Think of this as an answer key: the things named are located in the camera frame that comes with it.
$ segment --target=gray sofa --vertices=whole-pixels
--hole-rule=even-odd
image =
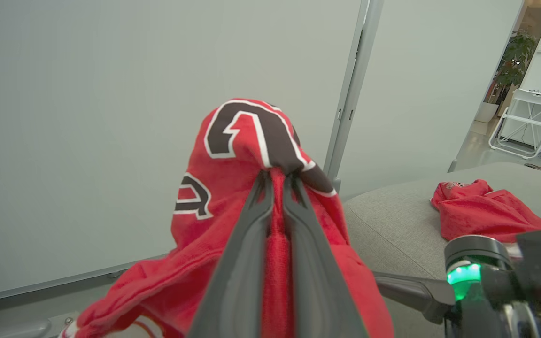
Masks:
[[[429,203],[438,182],[470,183],[483,179],[494,190],[506,189],[541,217],[541,171],[517,163],[493,163],[437,175],[431,179],[385,186],[344,203],[352,246],[373,271],[445,278],[440,215]],[[419,312],[385,300],[395,336],[443,337],[440,325]]]

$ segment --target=green light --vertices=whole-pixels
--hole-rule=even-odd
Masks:
[[[479,264],[458,267],[448,274],[448,283],[455,290],[457,301],[464,298],[472,284],[481,280],[481,266]]]

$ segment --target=red cloth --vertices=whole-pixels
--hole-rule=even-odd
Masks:
[[[507,190],[492,192],[484,180],[472,184],[442,182],[431,203],[440,211],[442,236],[483,235],[505,243],[515,235],[541,230],[541,218]]]
[[[270,170],[275,189],[266,242],[263,336],[294,335],[290,244],[283,231],[281,195],[285,173],[299,171],[369,334],[392,337],[384,300],[373,274],[350,246],[341,202],[328,178],[299,147],[280,109],[245,99],[226,102],[204,118],[172,218],[177,248],[165,259],[131,267],[63,334],[100,337],[132,323],[142,326],[136,320],[146,317],[166,337],[185,336],[261,169]]]

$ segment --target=green plant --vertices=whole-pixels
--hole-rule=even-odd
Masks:
[[[490,98],[495,99],[497,97],[497,95],[493,95],[495,92],[507,86],[521,83],[535,47],[537,47],[537,39],[524,31],[518,31],[515,36],[509,39],[509,44],[506,46],[498,65],[498,71],[487,91],[485,102],[489,102]]]

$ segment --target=white outline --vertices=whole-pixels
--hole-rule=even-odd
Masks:
[[[302,168],[302,172],[309,171],[313,167],[316,167],[316,163],[314,163],[314,161],[310,161],[310,163],[308,163],[307,165],[304,165],[304,167]]]
[[[234,151],[234,149],[232,147],[232,140],[237,135],[237,133],[234,133],[234,131],[235,131],[234,129],[229,128],[230,126],[234,125],[234,123],[237,121],[235,117],[233,118],[233,121],[229,124],[229,126],[227,126],[227,128],[225,128],[225,130],[223,131],[223,133],[230,133],[232,135],[231,139],[229,139],[229,144],[228,144],[229,152],[220,153],[220,154],[213,154],[212,151],[210,150],[210,144],[208,143],[208,135],[210,133],[210,129],[212,128],[212,125],[214,124],[214,122],[216,122],[216,118],[218,116],[218,113],[221,111],[221,109],[223,109],[223,107],[225,107],[225,105],[228,105],[229,103],[245,103],[245,104],[250,105],[252,107],[262,108],[265,111],[268,111],[269,113],[272,113],[272,114],[275,114],[276,116],[278,116],[281,119],[281,122],[283,122],[283,125],[285,126],[285,130],[287,131],[287,134],[289,136],[289,140],[291,141],[292,146],[294,147],[296,157],[298,158],[298,160],[300,160],[302,162],[302,164],[305,167],[307,165],[309,165],[309,163],[306,161],[306,159],[302,156],[302,153],[300,152],[300,148],[298,147],[298,144],[294,140],[294,137],[292,136],[292,133],[289,132],[289,126],[287,125],[287,122],[285,121],[285,119],[281,115],[277,114],[276,111],[269,110],[264,105],[260,105],[258,103],[253,103],[253,102],[248,101],[248,100],[229,100],[229,101],[223,103],[222,105],[220,105],[220,107],[218,107],[216,109],[216,111],[214,111],[214,115],[212,116],[212,120],[210,120],[210,122],[208,124],[208,128],[206,128],[206,135],[204,135],[204,146],[206,146],[206,151],[208,152],[208,156],[210,156],[211,158],[234,158],[235,157],[235,151]],[[256,115],[254,113],[247,113],[247,112],[244,112],[244,111],[239,111],[237,114],[235,114],[235,116],[238,117],[240,115],[240,113],[241,114],[247,114],[247,115],[249,115],[249,114]],[[260,137],[261,137],[261,135],[260,135],[260,133],[258,133],[258,144],[260,145],[260,152],[261,152],[261,154],[263,154],[262,159],[263,159],[263,162],[264,162],[264,158],[266,157],[266,159],[268,159],[269,155],[268,155],[268,149],[266,148],[266,141],[264,142],[264,151],[263,151],[262,143],[260,143]]]
[[[174,210],[174,212],[172,212],[172,214],[174,214],[174,215],[195,214],[195,217],[198,220],[205,220],[206,218],[214,217],[212,212],[210,212],[210,210],[208,210],[208,205],[210,204],[210,201],[212,200],[212,193],[210,193],[210,190],[208,190],[208,187],[205,186],[204,184],[202,184],[202,182],[200,180],[198,180],[195,176],[191,175],[191,173],[185,173],[185,175],[183,175],[183,177],[185,177],[185,176],[188,176],[191,179],[193,179],[195,182],[197,182],[206,191],[206,193],[208,193],[208,201],[206,201],[206,204],[204,205],[204,212],[206,212],[206,214],[204,216],[200,216],[200,214],[198,214],[198,209],[194,209],[194,210],[176,210],[176,206],[175,206],[175,210]],[[177,199],[177,204],[179,204],[179,203],[201,202],[200,195],[197,193],[197,191],[190,184],[181,184],[181,185],[178,186],[178,188],[179,189],[190,188],[191,190],[193,190],[193,192],[195,194],[195,199]]]
[[[322,191],[318,191],[316,189],[310,188],[309,186],[307,186],[307,188],[312,190],[315,194],[321,195],[323,197],[333,197],[337,195],[337,191],[335,191],[335,189],[333,189],[331,192],[322,192]]]
[[[262,101],[262,102],[264,102],[264,104],[268,105],[268,106],[271,107],[272,109],[278,110],[278,111],[280,111],[280,112],[283,113],[283,111],[282,111],[279,107],[275,107],[274,105],[271,105],[270,103],[268,103],[268,102],[266,102],[266,101]]]
[[[155,321],[153,321],[151,318],[146,317],[144,315],[139,316],[135,321],[133,321],[132,325],[137,325],[135,323],[142,323],[145,325],[150,331],[154,334],[155,338],[163,338],[162,329]]]

